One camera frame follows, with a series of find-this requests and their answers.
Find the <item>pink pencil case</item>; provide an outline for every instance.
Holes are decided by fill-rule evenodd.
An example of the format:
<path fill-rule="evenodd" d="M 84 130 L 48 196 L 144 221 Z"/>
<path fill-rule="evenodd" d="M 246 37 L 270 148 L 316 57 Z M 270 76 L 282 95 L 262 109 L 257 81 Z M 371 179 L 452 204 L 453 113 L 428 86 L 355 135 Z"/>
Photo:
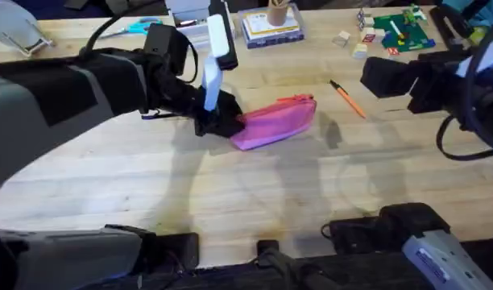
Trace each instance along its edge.
<path fill-rule="evenodd" d="M 230 140 L 245 151 L 286 139 L 307 130 L 316 109 L 317 102 L 310 94 L 278 99 L 273 105 L 242 115 L 245 129 Z"/>

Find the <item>blue scissors handle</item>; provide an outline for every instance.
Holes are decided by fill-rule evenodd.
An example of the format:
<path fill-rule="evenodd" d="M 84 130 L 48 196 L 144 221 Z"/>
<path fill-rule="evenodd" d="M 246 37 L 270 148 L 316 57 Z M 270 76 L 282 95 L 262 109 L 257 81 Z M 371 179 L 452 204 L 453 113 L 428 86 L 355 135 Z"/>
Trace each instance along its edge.
<path fill-rule="evenodd" d="M 141 18 L 138 22 L 129 25 L 126 31 L 129 33 L 143 33 L 146 35 L 148 34 L 148 29 L 152 23 L 161 24 L 162 21 L 158 18 L 152 17 Z"/>

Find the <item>scissors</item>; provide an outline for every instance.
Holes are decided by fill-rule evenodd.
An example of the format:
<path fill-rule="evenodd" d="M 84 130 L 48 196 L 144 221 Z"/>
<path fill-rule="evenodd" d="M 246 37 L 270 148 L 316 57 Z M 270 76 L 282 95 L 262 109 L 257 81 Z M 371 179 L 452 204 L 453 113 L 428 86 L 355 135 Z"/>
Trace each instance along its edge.
<path fill-rule="evenodd" d="M 100 39 L 106 39 L 109 37 L 114 37 L 118 35 L 124 35 L 128 33 L 142 33 L 144 35 L 148 34 L 148 29 L 150 29 L 150 24 L 152 23 L 157 23 L 157 24 L 162 24 L 163 22 L 160 21 L 158 18 L 152 18 L 152 17 L 145 17 L 141 18 L 138 22 L 132 23 L 131 25 L 122 28 L 118 32 L 111 33 L 108 35 L 100 36 Z"/>

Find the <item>gray robotic arm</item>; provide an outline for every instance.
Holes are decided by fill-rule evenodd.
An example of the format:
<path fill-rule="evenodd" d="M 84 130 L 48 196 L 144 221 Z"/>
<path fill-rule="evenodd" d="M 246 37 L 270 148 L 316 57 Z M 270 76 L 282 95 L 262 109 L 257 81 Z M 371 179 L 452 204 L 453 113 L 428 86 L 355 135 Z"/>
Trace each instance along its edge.
<path fill-rule="evenodd" d="M 225 11 L 220 0 L 209 6 L 210 15 L 221 15 L 223 26 L 228 25 Z M 98 35 L 118 18 L 98 29 L 80 56 L 0 64 L 0 187 L 53 148 L 136 110 L 143 115 L 166 110 L 169 116 L 192 118 L 199 136 L 229 138 L 244 128 L 233 95 L 218 89 L 214 106 L 205 107 L 206 87 L 194 88 L 177 78 L 191 43 L 174 27 L 150 27 L 145 47 L 133 52 L 93 50 Z M 230 70 L 238 65 L 230 31 L 222 39 L 228 40 L 228 53 L 215 56 L 216 64 Z M 0 289 L 74 289 L 154 271 L 169 257 L 195 267 L 197 235 L 160 237 L 109 225 L 91 231 L 0 230 Z"/>

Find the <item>pen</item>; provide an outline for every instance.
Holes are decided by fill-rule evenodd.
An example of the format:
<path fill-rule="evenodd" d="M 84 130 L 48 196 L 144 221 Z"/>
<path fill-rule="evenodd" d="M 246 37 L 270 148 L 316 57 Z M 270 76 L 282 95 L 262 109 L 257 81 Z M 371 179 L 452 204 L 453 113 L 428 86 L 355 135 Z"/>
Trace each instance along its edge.
<path fill-rule="evenodd" d="M 367 118 L 367 115 L 363 110 L 355 103 L 355 101 L 349 96 L 349 94 L 335 81 L 330 80 L 329 83 L 342 95 L 346 102 L 363 118 Z"/>

